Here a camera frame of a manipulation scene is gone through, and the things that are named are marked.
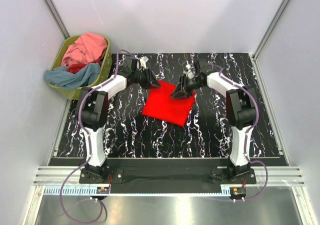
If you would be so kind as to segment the bright red t shirt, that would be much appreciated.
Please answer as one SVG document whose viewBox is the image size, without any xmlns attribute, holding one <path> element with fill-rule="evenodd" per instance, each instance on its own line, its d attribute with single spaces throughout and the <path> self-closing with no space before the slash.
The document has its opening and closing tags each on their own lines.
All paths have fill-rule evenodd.
<svg viewBox="0 0 320 225">
<path fill-rule="evenodd" d="M 195 102 L 196 93 L 193 92 L 188 98 L 173 99 L 171 94 L 176 87 L 165 81 L 158 82 L 161 87 L 150 90 L 142 115 L 183 127 Z"/>
</svg>

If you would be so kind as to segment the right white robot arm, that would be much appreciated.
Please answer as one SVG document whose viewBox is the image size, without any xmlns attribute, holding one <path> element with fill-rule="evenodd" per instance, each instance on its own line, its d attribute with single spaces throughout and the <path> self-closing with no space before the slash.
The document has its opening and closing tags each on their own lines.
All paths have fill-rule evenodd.
<svg viewBox="0 0 320 225">
<path fill-rule="evenodd" d="M 226 117 L 232 128 L 232 149 L 222 179 L 239 183 L 251 169 L 250 140 L 259 120 L 258 105 L 251 94 L 255 90 L 250 86 L 241 86 L 222 72 L 201 72 L 192 76 L 183 74 L 170 97 L 174 100 L 186 99 L 202 87 L 213 89 L 226 99 Z"/>
</svg>

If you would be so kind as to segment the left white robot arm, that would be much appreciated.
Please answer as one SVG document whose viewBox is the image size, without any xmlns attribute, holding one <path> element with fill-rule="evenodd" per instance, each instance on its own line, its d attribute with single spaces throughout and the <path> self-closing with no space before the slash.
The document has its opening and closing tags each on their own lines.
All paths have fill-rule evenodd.
<svg viewBox="0 0 320 225">
<path fill-rule="evenodd" d="M 132 84 L 139 84 L 146 90 L 161 87 L 150 69 L 130 69 L 99 85 L 81 89 L 76 112 L 86 145 L 86 160 L 79 166 L 82 180 L 103 183 L 108 178 L 103 127 L 108 119 L 109 100 Z"/>
</svg>

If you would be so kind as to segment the pink t shirt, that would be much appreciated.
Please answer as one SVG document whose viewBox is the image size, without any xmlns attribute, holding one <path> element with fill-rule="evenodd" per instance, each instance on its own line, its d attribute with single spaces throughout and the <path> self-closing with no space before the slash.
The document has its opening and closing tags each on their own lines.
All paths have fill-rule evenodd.
<svg viewBox="0 0 320 225">
<path fill-rule="evenodd" d="M 61 66 L 89 64 L 104 57 L 108 48 L 107 40 L 98 34 L 87 32 L 68 46 L 63 55 Z"/>
</svg>

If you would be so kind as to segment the dark red t shirt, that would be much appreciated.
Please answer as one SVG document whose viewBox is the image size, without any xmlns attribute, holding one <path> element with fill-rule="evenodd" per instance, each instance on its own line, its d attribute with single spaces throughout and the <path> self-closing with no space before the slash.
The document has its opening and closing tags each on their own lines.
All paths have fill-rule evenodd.
<svg viewBox="0 0 320 225">
<path fill-rule="evenodd" d="M 96 64 L 96 63 L 98 63 L 100 67 L 102 66 L 101 60 L 96 59 L 96 60 L 93 60 L 93 61 L 91 61 L 89 63 L 75 63 L 75 64 L 72 64 L 72 65 L 69 65 L 68 68 L 67 68 L 67 71 L 69 73 L 76 74 L 81 69 L 83 69 L 85 66 L 87 66 L 89 64 Z"/>
</svg>

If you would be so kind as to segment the grey blue t shirt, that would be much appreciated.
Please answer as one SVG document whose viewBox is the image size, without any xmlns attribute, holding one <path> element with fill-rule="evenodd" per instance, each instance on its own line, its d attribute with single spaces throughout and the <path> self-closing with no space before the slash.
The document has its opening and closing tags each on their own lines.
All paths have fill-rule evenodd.
<svg viewBox="0 0 320 225">
<path fill-rule="evenodd" d="M 60 66 L 54 70 L 44 72 L 44 80 L 64 90 L 74 90 L 79 87 L 93 84 L 100 74 L 101 67 L 98 63 L 91 63 L 73 74 L 67 71 L 66 66 Z"/>
</svg>

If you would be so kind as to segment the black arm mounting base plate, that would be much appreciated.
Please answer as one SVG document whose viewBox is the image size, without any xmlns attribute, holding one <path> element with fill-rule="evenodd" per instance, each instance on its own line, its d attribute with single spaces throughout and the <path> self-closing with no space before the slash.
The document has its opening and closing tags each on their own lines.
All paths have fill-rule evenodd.
<svg viewBox="0 0 320 225">
<path fill-rule="evenodd" d="M 250 164 L 234 166 L 228 158 L 108 158 L 98 167 L 80 170 L 81 184 L 121 184 L 136 179 L 195 180 L 213 184 L 254 185 Z"/>
</svg>

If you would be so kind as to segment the left aluminium frame post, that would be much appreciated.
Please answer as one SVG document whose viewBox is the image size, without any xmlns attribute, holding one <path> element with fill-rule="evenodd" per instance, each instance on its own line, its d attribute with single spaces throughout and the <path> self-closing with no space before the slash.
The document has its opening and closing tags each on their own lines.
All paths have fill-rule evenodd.
<svg viewBox="0 0 320 225">
<path fill-rule="evenodd" d="M 57 25 L 60 33 L 62 34 L 63 38 L 66 40 L 70 37 L 70 34 L 53 2 L 53 0 L 43 0 L 49 13 L 51 14 L 55 24 Z"/>
</svg>

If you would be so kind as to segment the aluminium frame post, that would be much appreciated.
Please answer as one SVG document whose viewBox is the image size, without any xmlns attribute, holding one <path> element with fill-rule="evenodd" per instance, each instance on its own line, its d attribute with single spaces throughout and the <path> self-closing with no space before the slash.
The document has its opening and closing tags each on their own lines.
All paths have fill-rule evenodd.
<svg viewBox="0 0 320 225">
<path fill-rule="evenodd" d="M 63 38 L 66 40 L 70 37 L 70 34 L 53 2 L 53 0 L 43 0 L 49 13 L 51 14 L 55 24 L 57 25 L 60 33 L 62 34 Z"/>
<path fill-rule="evenodd" d="M 267 44 L 269 38 L 273 34 L 273 31 L 277 27 L 278 23 L 280 22 L 282 16 L 284 15 L 288 5 L 290 4 L 291 0 L 282 0 L 276 13 L 274 14 L 267 30 L 265 31 L 261 41 L 259 42 L 255 52 L 252 54 L 252 58 L 257 60 L 259 55 L 261 54 L 262 50 L 264 49 L 265 45 Z"/>
</svg>

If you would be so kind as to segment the right aluminium frame post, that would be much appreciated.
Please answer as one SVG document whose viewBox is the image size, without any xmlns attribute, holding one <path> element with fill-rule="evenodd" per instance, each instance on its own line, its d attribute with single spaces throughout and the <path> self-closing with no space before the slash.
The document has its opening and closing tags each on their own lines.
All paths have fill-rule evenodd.
<svg viewBox="0 0 320 225">
<path fill-rule="evenodd" d="M 259 55 L 261 54 L 262 50 L 264 49 L 265 45 L 267 44 L 269 38 L 273 34 L 273 31 L 277 27 L 278 23 L 280 22 L 282 16 L 284 15 L 288 5 L 290 4 L 291 0 L 282 0 L 276 13 L 274 14 L 267 30 L 265 31 L 261 41 L 259 42 L 255 52 L 252 54 L 252 58 L 257 60 Z"/>
</svg>

